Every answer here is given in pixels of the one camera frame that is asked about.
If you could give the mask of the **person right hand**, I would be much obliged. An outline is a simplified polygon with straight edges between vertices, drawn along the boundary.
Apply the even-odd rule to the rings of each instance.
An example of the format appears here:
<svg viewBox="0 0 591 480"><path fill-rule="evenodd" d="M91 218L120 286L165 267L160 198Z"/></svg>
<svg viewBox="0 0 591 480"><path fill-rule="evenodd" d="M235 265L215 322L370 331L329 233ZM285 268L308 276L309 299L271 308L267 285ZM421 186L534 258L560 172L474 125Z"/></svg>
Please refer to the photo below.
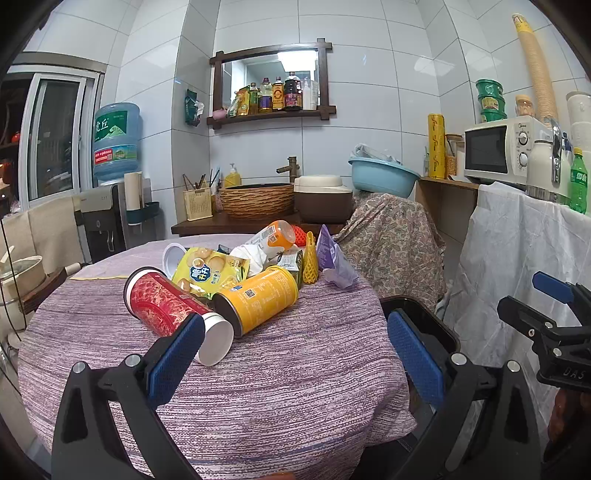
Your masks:
<svg viewBox="0 0 591 480"><path fill-rule="evenodd" d="M547 429L550 441L554 442L559 438L567 422L579 407L587 413L590 412L589 394L566 389L560 389L557 392Z"/></svg>

